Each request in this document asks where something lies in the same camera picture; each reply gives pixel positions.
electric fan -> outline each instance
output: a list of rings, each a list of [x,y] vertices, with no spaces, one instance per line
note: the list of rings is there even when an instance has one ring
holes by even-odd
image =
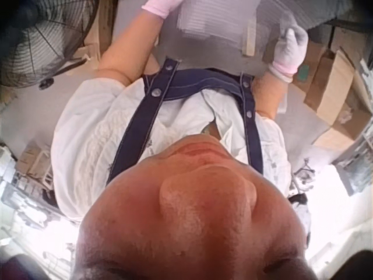
[[[47,88],[83,44],[98,0],[9,2],[0,19],[0,83],[22,88],[42,82],[40,88]]]

rivet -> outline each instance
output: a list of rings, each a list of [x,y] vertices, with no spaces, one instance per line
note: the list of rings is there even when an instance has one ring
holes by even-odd
[[[153,97],[160,97],[162,94],[162,91],[160,89],[153,89],[152,96]]]

gray floor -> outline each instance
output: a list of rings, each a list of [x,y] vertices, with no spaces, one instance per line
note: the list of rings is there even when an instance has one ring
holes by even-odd
[[[145,0],[119,1],[114,39],[137,14],[143,2]],[[263,47],[257,48],[254,58],[243,57],[240,50],[219,40],[200,41],[184,37],[176,29],[176,20],[176,14],[168,18],[161,32],[160,44],[154,51],[160,63],[167,55],[182,60],[181,68],[215,67],[232,74],[243,71],[251,75],[264,72],[266,65],[261,61]],[[32,139],[42,145],[51,145],[53,130],[64,106],[79,84],[91,76],[91,73],[61,75],[45,91],[39,91],[37,86],[20,90],[18,98],[2,113],[1,139],[16,156],[21,154]],[[304,94],[291,86],[287,113],[278,115],[277,122],[283,130],[293,169],[297,170],[302,165],[303,158],[308,157],[311,167],[321,170],[338,157],[340,152],[312,145],[328,126],[303,103],[303,99]]]

white glove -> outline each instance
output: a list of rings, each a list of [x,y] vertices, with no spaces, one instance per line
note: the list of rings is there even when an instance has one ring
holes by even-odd
[[[142,8],[165,19],[182,1],[184,0],[148,0]]]
[[[276,44],[272,65],[280,73],[294,75],[304,61],[308,35],[290,13],[282,17],[280,31],[281,37]]]

navy blue overall strap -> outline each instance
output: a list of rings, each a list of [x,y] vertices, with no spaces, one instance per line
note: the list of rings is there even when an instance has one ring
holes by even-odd
[[[249,164],[263,174],[261,142],[255,124],[255,101],[251,93],[253,77],[225,75],[222,71],[210,69],[176,71],[177,66],[176,61],[167,58],[159,73],[144,76],[145,97],[125,131],[107,183],[137,164],[163,101],[187,98],[203,89],[224,89],[235,97],[244,121]]]
[[[149,139],[154,121],[162,105],[171,81],[176,73],[178,62],[166,59],[160,72],[154,77],[146,97],[136,109],[111,166],[107,183],[124,170],[137,164]]]
[[[144,77],[145,90],[148,91],[154,77]],[[262,148],[255,123],[255,100],[251,92],[252,80],[253,77],[249,75],[233,76],[211,69],[180,70],[175,73],[164,101],[190,97],[203,89],[224,89],[231,93],[244,120],[249,164],[263,174]]]
[[[241,75],[242,103],[238,102],[244,120],[246,149],[249,165],[263,174],[263,154],[258,128],[255,123],[255,100],[251,93],[252,77]]]

